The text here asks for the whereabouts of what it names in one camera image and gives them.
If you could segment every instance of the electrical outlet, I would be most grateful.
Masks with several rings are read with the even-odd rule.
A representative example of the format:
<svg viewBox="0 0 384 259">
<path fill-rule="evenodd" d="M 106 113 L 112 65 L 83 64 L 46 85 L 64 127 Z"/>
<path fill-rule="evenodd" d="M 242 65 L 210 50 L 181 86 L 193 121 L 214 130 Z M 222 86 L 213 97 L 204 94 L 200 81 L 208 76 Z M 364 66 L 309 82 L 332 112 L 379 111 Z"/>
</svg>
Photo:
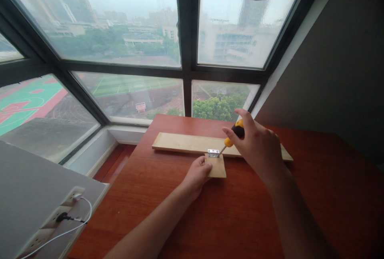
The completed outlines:
<svg viewBox="0 0 384 259">
<path fill-rule="evenodd" d="M 35 235 L 33 235 L 31 237 L 31 239 L 28 241 L 28 243 L 24 246 L 24 248 L 21 251 L 22 253 L 18 256 L 18 258 L 28 255 L 29 253 L 35 251 L 41 245 L 46 243 L 54 231 L 55 231 L 55 229 L 53 229 L 53 228 L 51 228 L 51 229 L 39 229 L 35 233 Z"/>
<path fill-rule="evenodd" d="M 46 228 L 57 228 L 57 226 L 60 224 L 60 222 L 56 222 L 57 217 L 63 213 L 69 213 L 69 211 L 72 209 L 72 206 L 59 206 L 56 208 L 56 210 L 51 214 L 50 217 L 47 218 L 45 223 L 43 224 L 43 227 L 41 229 Z"/>
<path fill-rule="evenodd" d="M 75 205 L 76 201 L 74 201 L 73 197 L 76 195 L 76 194 L 83 194 L 85 191 L 84 188 L 82 187 L 74 187 L 72 189 L 72 191 L 67 195 L 66 199 L 64 200 L 64 202 L 61 204 L 62 206 L 73 206 Z"/>
</svg>

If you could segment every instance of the screwdriver shaft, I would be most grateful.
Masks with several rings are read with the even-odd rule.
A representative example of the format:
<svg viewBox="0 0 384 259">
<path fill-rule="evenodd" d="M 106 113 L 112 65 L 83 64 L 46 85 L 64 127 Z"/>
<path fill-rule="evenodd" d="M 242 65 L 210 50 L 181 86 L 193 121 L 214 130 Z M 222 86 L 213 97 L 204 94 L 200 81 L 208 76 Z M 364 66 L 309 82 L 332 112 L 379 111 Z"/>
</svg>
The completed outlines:
<svg viewBox="0 0 384 259">
<path fill-rule="evenodd" d="M 221 153 L 223 153 L 223 151 L 224 151 L 224 149 L 225 149 L 226 147 L 227 147 L 227 146 L 224 145 L 224 148 L 221 149 L 221 151 L 220 151 L 220 153 L 219 153 L 219 156 L 220 156 Z"/>
</svg>

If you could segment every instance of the white cable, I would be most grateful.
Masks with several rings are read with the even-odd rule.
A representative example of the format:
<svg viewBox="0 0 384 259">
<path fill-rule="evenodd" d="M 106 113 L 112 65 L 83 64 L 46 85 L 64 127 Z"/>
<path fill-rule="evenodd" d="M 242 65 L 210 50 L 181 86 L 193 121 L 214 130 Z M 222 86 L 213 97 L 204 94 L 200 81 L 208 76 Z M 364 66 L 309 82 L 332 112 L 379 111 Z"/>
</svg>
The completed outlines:
<svg viewBox="0 0 384 259">
<path fill-rule="evenodd" d="M 60 235 L 58 235 L 58 236 L 56 236 L 56 237 L 50 239 L 49 241 L 47 241 L 46 243 L 44 243 L 43 245 L 41 245 L 40 247 L 38 247 L 38 249 L 36 249 L 35 251 L 29 253 L 28 255 L 22 257 L 21 259 L 28 258 L 30 255 L 32 255 L 33 253 L 35 253 L 35 252 L 37 252 L 38 250 L 40 250 L 42 247 L 44 247 L 44 246 L 47 245 L 48 243 L 52 242 L 54 239 L 57 239 L 58 237 L 61 237 L 61 236 L 63 236 L 63 235 L 66 235 L 66 234 L 68 234 L 68 233 L 70 233 L 70 232 L 72 232 L 72 231 L 74 231 L 74 230 L 76 230 L 76 229 L 82 227 L 84 224 L 86 224 L 86 223 L 89 221 L 89 219 L 90 219 L 91 216 L 92 216 L 92 204 L 88 201 L 88 199 L 85 199 L 84 197 L 81 197 L 80 199 L 84 199 L 84 200 L 87 201 L 88 204 L 89 204 L 89 209 L 90 209 L 90 210 L 89 210 L 89 216 L 88 216 L 88 219 L 87 219 L 83 224 L 77 226 L 76 228 L 73 228 L 73 229 L 71 229 L 71 230 L 69 230 L 69 231 L 67 231 L 67 232 L 64 232 L 64 233 L 62 233 L 62 234 L 60 234 Z"/>
</svg>

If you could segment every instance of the window frame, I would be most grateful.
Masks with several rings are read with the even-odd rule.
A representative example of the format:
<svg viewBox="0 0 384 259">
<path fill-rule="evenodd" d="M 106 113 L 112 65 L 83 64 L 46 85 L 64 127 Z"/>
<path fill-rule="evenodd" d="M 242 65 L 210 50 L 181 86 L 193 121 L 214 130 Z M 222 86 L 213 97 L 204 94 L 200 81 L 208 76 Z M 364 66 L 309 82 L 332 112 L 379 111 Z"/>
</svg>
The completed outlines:
<svg viewBox="0 0 384 259">
<path fill-rule="evenodd" d="M 22 2 L 0 0 L 0 32 L 24 56 L 23 59 L 0 63 L 0 87 L 52 73 L 100 123 L 96 132 L 60 162 L 64 164 L 106 125 L 148 127 L 143 124 L 111 122 L 72 71 L 183 79 L 186 117 L 192 114 L 192 80 L 258 84 L 260 87 L 248 109 L 251 112 L 313 2 L 314 0 L 295 0 L 264 68 L 256 70 L 197 63 L 199 0 L 177 0 L 181 69 L 61 59 L 43 36 L 43 31 L 34 22 L 31 14 L 26 8 L 22 8 Z"/>
</svg>

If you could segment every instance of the red-brown desk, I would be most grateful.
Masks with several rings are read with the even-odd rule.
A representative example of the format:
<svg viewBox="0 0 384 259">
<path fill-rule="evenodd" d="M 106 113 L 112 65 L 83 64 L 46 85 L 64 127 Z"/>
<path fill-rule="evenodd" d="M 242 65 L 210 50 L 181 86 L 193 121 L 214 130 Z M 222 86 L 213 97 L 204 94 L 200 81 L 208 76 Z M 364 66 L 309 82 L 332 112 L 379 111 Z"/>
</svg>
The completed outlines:
<svg viewBox="0 0 384 259">
<path fill-rule="evenodd" d="M 225 138 L 233 123 L 159 114 L 98 207 L 70 258 L 102 258 L 183 180 L 198 155 L 159 151 L 159 132 Z M 313 214 L 345 258 L 369 258 L 384 243 L 384 175 L 340 137 L 268 127 L 294 162 L 289 169 Z M 240 158 L 225 158 L 226 179 L 212 179 L 190 206 L 159 258 L 282 258 L 262 182 Z"/>
</svg>

